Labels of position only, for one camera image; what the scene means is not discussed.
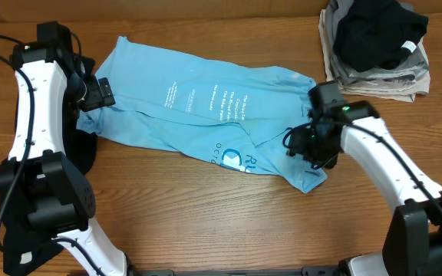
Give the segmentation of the light blue printed t-shirt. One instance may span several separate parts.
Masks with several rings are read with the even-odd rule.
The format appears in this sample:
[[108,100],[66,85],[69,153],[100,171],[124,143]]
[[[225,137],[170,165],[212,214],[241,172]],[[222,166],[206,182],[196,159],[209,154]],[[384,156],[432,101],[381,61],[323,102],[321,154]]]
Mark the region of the light blue printed t-shirt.
[[284,136],[308,122],[315,81],[283,67],[243,67],[125,37],[97,70],[115,102],[78,128],[128,146],[180,152],[243,173],[277,175],[301,192],[321,169],[288,155]]

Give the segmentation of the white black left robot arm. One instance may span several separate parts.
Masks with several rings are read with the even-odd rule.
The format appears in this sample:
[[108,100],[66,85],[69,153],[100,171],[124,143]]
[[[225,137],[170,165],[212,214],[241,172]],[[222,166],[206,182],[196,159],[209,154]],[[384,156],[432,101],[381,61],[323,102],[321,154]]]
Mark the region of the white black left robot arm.
[[93,75],[77,35],[55,21],[38,25],[36,41],[16,41],[6,62],[18,102],[15,138],[0,163],[3,271],[27,275],[67,250],[89,275],[135,275],[95,217],[86,174],[97,136],[77,127],[81,112],[114,104],[108,80]]

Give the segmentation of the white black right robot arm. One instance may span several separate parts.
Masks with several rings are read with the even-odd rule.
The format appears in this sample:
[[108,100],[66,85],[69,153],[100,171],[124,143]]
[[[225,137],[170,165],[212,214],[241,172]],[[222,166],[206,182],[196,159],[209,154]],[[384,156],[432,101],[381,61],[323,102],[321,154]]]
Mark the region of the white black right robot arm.
[[367,173],[393,212],[383,248],[312,266],[303,275],[442,276],[442,186],[402,150],[379,112],[366,100],[349,103],[338,85],[321,83],[308,92],[310,121],[283,139],[289,156],[314,169],[332,168],[339,153]]

